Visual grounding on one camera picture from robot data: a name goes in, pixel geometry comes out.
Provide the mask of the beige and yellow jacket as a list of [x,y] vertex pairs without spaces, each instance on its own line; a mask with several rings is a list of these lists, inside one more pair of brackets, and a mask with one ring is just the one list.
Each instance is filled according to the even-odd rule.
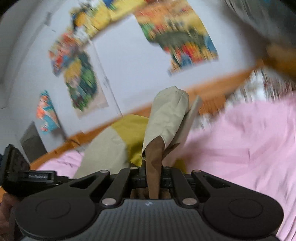
[[175,86],[160,91],[149,117],[126,115],[90,142],[74,178],[103,169],[117,174],[124,168],[144,165],[149,197],[158,199],[162,166],[185,168],[177,160],[177,153],[185,144],[201,105],[201,97],[189,103],[188,93]]

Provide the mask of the plastic bag of clothes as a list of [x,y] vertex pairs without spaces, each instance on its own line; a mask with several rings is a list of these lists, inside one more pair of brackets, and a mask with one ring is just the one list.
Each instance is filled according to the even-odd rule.
[[295,11],[285,1],[225,1],[243,22],[270,42],[295,47]]

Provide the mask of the pink bed sheet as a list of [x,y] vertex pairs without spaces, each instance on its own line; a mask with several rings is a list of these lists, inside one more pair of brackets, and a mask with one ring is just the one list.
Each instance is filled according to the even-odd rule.
[[[127,115],[86,151],[67,151],[40,169],[79,178],[140,166],[147,123],[144,116]],[[189,133],[175,166],[185,173],[200,169],[274,198],[284,211],[277,237],[295,240],[295,94],[228,107],[209,127]]]

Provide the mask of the floral patterned pillow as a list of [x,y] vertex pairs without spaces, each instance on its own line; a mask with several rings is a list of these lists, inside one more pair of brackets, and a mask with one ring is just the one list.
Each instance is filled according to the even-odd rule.
[[295,78],[270,67],[255,69],[233,92],[203,102],[191,129],[205,130],[215,121],[217,115],[237,104],[276,101],[294,92]]

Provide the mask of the orange blue wall poster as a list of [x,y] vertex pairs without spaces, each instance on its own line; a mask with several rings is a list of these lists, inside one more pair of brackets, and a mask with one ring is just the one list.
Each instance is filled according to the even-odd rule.
[[44,133],[50,133],[60,128],[55,108],[47,90],[44,90],[40,94],[36,117],[43,121],[40,129]]

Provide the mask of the wooden bed frame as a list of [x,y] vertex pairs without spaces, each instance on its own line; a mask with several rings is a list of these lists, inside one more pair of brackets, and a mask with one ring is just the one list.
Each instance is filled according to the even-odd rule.
[[86,149],[67,150],[38,166],[39,172],[54,171],[58,176],[83,177],[107,169],[116,174],[126,167],[140,167],[147,148],[160,140],[164,145],[161,162],[184,167],[175,157],[183,146],[194,121],[199,128],[210,124],[215,116],[242,103],[276,101],[295,92],[295,49],[276,44],[267,47],[269,59],[253,70],[247,79],[237,75],[228,79],[228,92],[212,100],[189,95],[177,87],[160,91],[153,100],[149,116],[126,115],[100,132],[88,134]]

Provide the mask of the green floral wall poster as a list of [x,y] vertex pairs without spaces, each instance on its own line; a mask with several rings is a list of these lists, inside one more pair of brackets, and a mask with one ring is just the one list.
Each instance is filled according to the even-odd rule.
[[48,53],[53,73],[56,76],[63,74],[72,106],[79,118],[108,107],[90,57],[81,50],[71,27],[54,41]]

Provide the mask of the colourful floral wall poster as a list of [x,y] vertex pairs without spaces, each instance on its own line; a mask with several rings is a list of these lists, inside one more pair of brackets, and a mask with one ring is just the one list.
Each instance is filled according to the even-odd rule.
[[170,75],[218,58],[206,28],[187,1],[156,1],[134,15],[146,39],[171,56]]

